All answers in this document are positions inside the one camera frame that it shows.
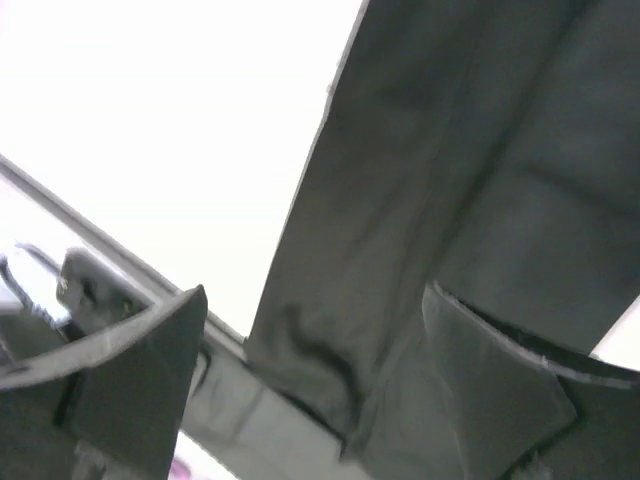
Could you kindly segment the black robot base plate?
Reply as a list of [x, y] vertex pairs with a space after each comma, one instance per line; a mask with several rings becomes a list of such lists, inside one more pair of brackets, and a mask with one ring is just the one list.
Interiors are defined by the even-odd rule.
[[[1, 258], [1, 280], [26, 313], [28, 339], [43, 350], [97, 333], [149, 307], [149, 299], [84, 250], [68, 251], [57, 265], [29, 245]], [[298, 419], [327, 434], [327, 427], [291, 399], [271, 389], [242, 360], [204, 334], [194, 368], [186, 429], [200, 440], [230, 437], [263, 409], [281, 420]]]

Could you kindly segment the black t shirt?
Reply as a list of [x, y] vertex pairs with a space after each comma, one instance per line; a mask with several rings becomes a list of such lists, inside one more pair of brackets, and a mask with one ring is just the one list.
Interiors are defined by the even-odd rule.
[[639, 5], [370, 1], [245, 349], [348, 452], [424, 289], [590, 351], [639, 292]]

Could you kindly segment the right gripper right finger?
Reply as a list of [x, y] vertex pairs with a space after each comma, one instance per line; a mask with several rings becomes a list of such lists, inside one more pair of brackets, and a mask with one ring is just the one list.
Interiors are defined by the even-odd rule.
[[437, 284], [422, 312], [465, 478], [638, 478], [638, 372], [487, 318]]

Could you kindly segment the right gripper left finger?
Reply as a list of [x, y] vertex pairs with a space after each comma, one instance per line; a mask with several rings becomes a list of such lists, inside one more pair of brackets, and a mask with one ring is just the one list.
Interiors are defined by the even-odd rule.
[[197, 286], [3, 364], [2, 478], [167, 478], [206, 315]]

